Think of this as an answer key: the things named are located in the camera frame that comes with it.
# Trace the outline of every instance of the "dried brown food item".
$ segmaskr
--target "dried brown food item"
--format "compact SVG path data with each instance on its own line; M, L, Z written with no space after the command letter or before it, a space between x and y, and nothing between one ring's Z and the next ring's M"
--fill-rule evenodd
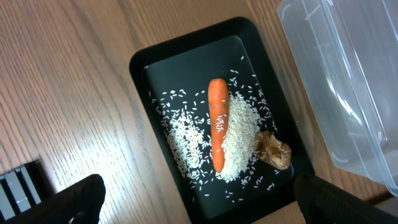
M276 139L270 131L259 132L254 138L254 152L262 160L279 170L290 165L292 150L286 144Z

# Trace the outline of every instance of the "brown wooden surface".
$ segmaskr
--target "brown wooden surface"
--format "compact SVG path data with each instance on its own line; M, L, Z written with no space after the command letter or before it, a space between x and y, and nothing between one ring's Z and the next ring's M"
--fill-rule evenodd
M189 223L128 63L139 49L244 16L261 33L317 175L377 200L385 187L331 162L279 2L0 0L0 173L40 158L57 192L98 173L103 223ZM257 223L303 222L293 203Z

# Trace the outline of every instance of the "orange carrot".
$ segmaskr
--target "orange carrot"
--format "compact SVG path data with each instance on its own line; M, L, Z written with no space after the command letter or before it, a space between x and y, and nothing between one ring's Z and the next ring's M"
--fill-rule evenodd
M209 84L208 98L211 124L211 150L213 166L217 172L224 167L224 142L229 118L228 87L222 78L213 79Z

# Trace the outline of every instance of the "clear plastic container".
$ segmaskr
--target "clear plastic container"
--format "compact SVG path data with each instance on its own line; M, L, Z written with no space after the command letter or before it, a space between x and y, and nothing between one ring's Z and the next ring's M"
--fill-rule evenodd
M398 1L284 0L278 12L334 164L398 195Z

